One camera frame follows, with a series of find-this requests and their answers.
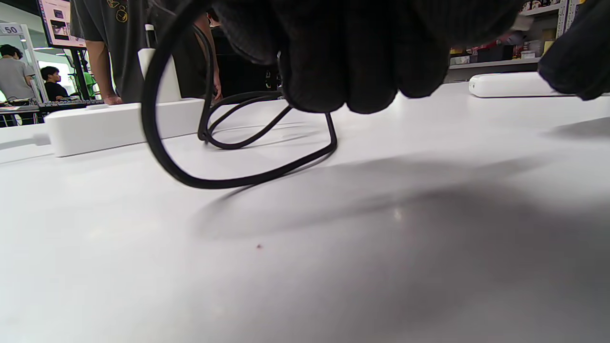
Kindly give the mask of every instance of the number 50 sign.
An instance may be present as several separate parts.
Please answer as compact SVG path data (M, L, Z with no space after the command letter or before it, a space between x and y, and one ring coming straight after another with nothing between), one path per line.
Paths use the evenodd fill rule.
M0 35L8 36L8 35L20 35L23 33L21 30L21 25L16 23L2 23L0 24Z

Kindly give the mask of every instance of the person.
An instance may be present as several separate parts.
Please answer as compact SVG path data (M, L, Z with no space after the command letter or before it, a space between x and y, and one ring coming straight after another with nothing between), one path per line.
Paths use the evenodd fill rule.
M268 90L265 80L269 68L254 64L233 50L214 9L207 11L207 17L212 26L218 67L223 71L220 75L223 96Z
M177 0L165 0L163 6L172 10ZM107 104L140 102L144 78L138 51L146 47L144 25L155 25L157 35L170 18L163 10L149 7L148 2L127 0L73 0L71 6L71 34L83 38L89 52L91 70L99 91ZM196 23L206 37L213 41L209 22L202 16ZM201 42L194 32L179 39L173 57L183 98L199 98L206 92L206 63ZM214 46L212 56L215 58ZM117 87L112 87L112 76ZM222 97L220 72L214 72L216 99Z
M44 67L40 70L43 80L45 80L46 94L49 101L59 101L68 97L68 91L58 82L62 80L59 69L56 67Z
M33 99L32 76L34 70L20 61L23 58L21 50L12 45L0 46L0 91L7 100Z

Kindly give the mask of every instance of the shelf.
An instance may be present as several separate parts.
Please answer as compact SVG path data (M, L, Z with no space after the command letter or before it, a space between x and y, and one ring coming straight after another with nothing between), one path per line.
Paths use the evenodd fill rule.
M519 59L519 60L470 63L470 64L455 64L455 65L450 65L449 69L483 68L483 67L496 67L496 66L500 66L500 65L533 64L533 63L538 63L539 60L540 60L540 57L536 57L534 59Z
M565 4L563 2L560 2L559 4L555 4L555 5L549 5L549 6L545 6L545 7L538 7L537 9L533 9L533 10L529 10L529 11L523 11L523 12L521 12L519 14L526 15L526 16L538 15L538 14L543 14L543 13L557 11L561 7L564 7L564 6L565 6Z

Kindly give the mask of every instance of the black cable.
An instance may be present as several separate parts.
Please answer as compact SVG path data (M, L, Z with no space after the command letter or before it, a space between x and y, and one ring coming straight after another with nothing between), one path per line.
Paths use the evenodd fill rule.
M155 49L157 48L157 35L155 30L149 30L146 28L146 47Z
M271 181L273 179L280 178L297 168L303 167L313 161L332 154L337 149L337 134L332 123L331 114L325 113L331 142L326 147L314 153L311 153L307 156L290 162L282 167L266 171L265 173L225 180L201 179L186 173L171 159L171 156L167 153L167 150L163 146L163 142L161 141L161 138L159 136L159 130L157 128L156 102L157 92L159 91L159 84L163 72L165 70L165 65L167 64L167 61L171 56L171 52L174 50L174 47L178 43L176 37L180 37L187 29L192 27L195 20L205 12L206 8L210 7L211 3L212 0L191 0L189 3L182 7L178 15L173 18L173 21L169 25L169 28L163 34L157 46L157 49L155 50L155 53L152 56L152 59L148 66L148 70L146 72L144 86L142 89L142 110L140 113L140 118L142 121L142 129L144 131L144 136L146 137L148 146L150 147L152 154L157 159L159 164L163 167L163 169L165 169L165 171L168 172L174 179L190 187L200 189L228 189L261 184L267 181ZM203 35L203 33L198 29L196 29L195 32L200 38L202 38L202 41L206 46L204 53L208 61L206 101L203 106L203 112L199 123L198 137L200 139L208 141L213 145L219 146L220 148L223 148L223 146L225 146L225 148L234 149L246 146L255 141L256 139L260 138L260 136L267 133L275 124L277 124L277 122L281 120L281 118L288 114L288 112L292 108L285 108L269 125L264 127L263 130L261 130L252 138L245 140L244 142L226 144L215 140L212 137L214 130L213 128L218 126L218 124L222 122L222 120L226 119L230 114L234 113L237 109L242 108L243 106L236 106L238 108L232 109L229 115L225 114L215 123L213 123L213 128L208 128L212 113L220 106L220 104L217 104L213 107L213 109L210 108L210 99L212 99L212 89L214 87L214 80L212 77L212 75L214 75L214 58L211 56L211 44L208 41L207 37ZM228 97L227 99L225 99L225 101L235 101L235 99L240 98L239 96L242 96L241 98L251 98L254 100L251 102L256 102L265 100L272 96L267 92L265 92L265 95L236 95Z

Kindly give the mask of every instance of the white power strip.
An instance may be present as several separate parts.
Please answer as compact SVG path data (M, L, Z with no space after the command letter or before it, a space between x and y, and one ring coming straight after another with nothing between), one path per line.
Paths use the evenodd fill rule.
M475 75L470 79L468 89L472 95L479 98L574 96L552 89L535 71Z
M157 127L161 138L196 133L203 104L202 99L157 104ZM146 141L139 103L58 111L45 117L45 123L57 157Z

